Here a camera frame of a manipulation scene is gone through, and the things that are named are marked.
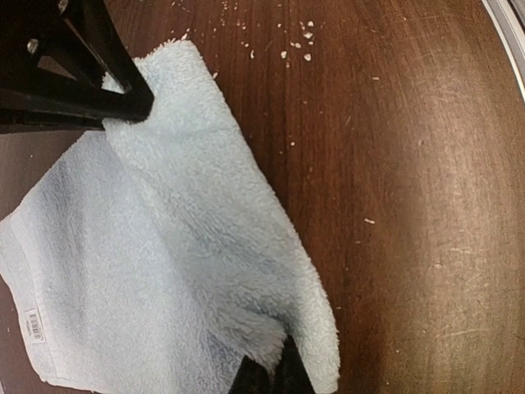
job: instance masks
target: towel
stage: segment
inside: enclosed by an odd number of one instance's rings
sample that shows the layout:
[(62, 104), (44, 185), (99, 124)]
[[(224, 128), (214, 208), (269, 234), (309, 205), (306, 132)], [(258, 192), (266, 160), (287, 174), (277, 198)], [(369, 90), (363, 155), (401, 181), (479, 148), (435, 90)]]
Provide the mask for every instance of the towel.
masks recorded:
[(84, 133), (0, 222), (34, 370), (100, 393), (227, 393), (245, 355), (271, 372), (290, 334), (314, 390), (335, 392), (326, 293), (199, 52), (135, 62), (148, 120)]

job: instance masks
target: wood grain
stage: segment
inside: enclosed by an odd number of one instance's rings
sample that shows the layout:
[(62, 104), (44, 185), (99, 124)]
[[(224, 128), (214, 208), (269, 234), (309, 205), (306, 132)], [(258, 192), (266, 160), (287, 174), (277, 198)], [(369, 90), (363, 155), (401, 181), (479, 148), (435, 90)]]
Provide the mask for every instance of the wood grain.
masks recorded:
[[(189, 29), (218, 72), (334, 306), (340, 393), (524, 392), (525, 111), (481, 2), (107, 3), (132, 55)], [(1, 217), (77, 136), (0, 137)], [(6, 394), (73, 392), (0, 297)]]

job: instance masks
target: wooden surface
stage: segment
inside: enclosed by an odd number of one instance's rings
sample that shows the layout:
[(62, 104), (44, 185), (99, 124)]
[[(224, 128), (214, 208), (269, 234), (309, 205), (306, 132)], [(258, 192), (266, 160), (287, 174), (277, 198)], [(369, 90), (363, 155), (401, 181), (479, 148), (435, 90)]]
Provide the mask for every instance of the wooden surface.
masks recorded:
[[(525, 108), (481, 2), (172, 2), (108, 6), (132, 55), (189, 29), (218, 72), (333, 303), (339, 392), (524, 392)], [(77, 136), (0, 137), (0, 217)], [(0, 284), (6, 394), (73, 392), (13, 307)]]

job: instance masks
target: dark wood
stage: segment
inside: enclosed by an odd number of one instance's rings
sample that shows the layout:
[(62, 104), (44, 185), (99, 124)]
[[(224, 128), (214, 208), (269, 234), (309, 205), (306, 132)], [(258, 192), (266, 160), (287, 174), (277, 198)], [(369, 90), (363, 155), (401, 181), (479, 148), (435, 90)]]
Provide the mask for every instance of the dark wood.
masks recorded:
[[(524, 392), (525, 111), (482, 3), (172, 3), (108, 7), (132, 55), (189, 29), (218, 71), (334, 305), (340, 393)], [(0, 137), (1, 216), (75, 137)], [(0, 296), (6, 394), (71, 392), (38, 382)]]

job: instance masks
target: scratch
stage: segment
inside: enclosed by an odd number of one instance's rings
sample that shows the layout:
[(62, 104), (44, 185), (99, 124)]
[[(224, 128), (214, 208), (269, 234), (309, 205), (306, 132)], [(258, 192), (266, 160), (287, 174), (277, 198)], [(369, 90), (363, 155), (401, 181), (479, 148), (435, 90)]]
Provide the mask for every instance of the scratch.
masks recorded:
[(459, 337), (461, 335), (468, 335), (474, 332), (487, 332), (487, 331), (489, 330), (486, 328), (471, 328), (470, 330), (451, 332), (449, 334), (442, 335), (442, 337)]
[(460, 248), (450, 248), (449, 251), (451, 252), (458, 252), (460, 254), (472, 254), (473, 252), (468, 249), (460, 249)]

